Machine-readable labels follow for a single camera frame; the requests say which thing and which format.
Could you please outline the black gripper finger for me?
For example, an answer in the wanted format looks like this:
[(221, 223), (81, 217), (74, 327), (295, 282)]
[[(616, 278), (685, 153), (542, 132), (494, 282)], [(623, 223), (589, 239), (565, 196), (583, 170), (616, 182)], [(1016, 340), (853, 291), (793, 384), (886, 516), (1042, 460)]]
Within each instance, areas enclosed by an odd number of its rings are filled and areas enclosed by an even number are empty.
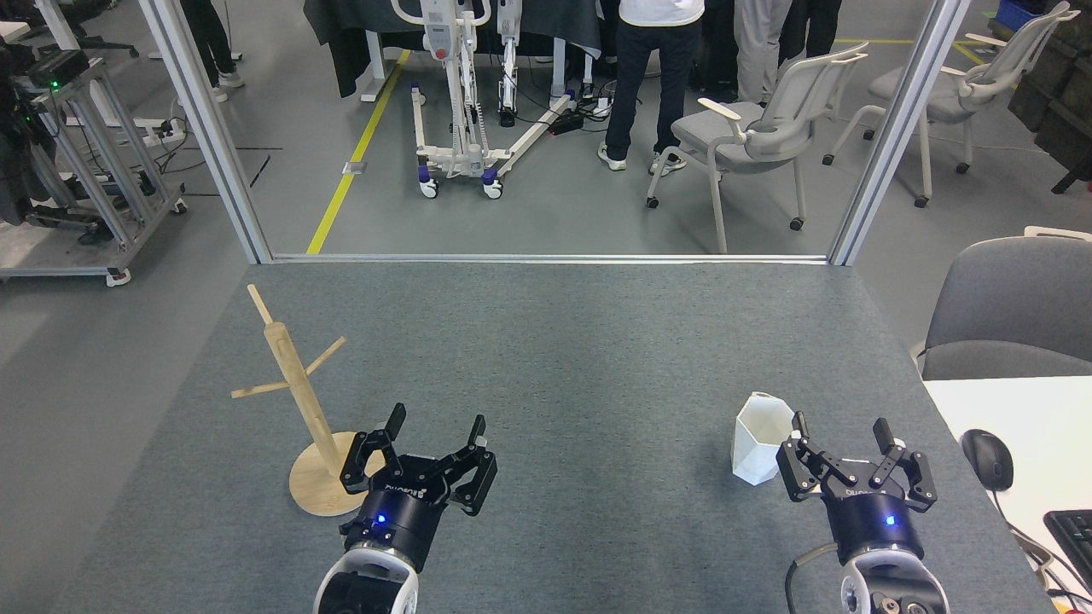
[(455, 501), (463, 512), (477, 516), (497, 474), (497, 458), (486, 448), (486, 420), (476, 415), (462, 449), (446, 454), (427, 470), (427, 501), (444, 508)]
[(931, 467), (927, 454), (909, 450), (906, 442), (893, 435), (885, 417), (876, 420), (873, 433), (885, 459), (871, 474), (871, 486), (877, 489), (885, 486), (892, 471), (901, 467), (909, 479), (909, 488), (904, 497), (906, 505), (918, 513), (928, 512), (931, 505), (937, 501), (938, 495), (933, 485)]
[(822, 496), (820, 489), (824, 479), (831, 475), (841, 479), (841, 463), (810, 442), (802, 411), (794, 413), (792, 430), (787, 439), (781, 442), (776, 462), (791, 501)]
[(402, 473), (402, 464), (397, 459), (397, 451), (394, 450), (393, 442), (397, 439), (397, 433), (401, 430), (405, 417), (405, 405), (397, 403), (382, 427), (371, 432), (356, 432), (352, 436), (345, 463), (340, 470), (340, 482), (344, 491), (348, 494), (358, 494), (368, 488), (365, 482), (375, 472), (378, 472), (378, 469), (367, 470), (375, 452), (382, 453), (384, 460), (380, 463), (381, 469), (382, 467), (393, 467), (395, 475)]

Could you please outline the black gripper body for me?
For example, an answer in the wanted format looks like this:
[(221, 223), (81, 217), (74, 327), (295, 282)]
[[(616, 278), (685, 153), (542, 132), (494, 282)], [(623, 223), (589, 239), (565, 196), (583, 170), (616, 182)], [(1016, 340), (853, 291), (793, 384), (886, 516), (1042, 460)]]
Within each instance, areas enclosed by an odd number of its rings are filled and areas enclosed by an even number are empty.
[(368, 481), (368, 493), (357, 517), (340, 526), (344, 548), (394, 550), (414, 571), (424, 571), (451, 487), (439, 460), (400, 454), (401, 474), (382, 467)]
[(846, 485), (838, 479), (834, 470), (826, 470), (822, 479), (822, 500), (829, 523), (838, 544), (839, 563), (846, 565), (850, 559), (874, 550), (904, 550), (924, 559), (924, 548), (911, 520), (905, 492), (893, 479), (887, 479), (885, 486), (867, 484), (874, 464), (853, 464), (850, 472), (859, 479), (857, 484)]

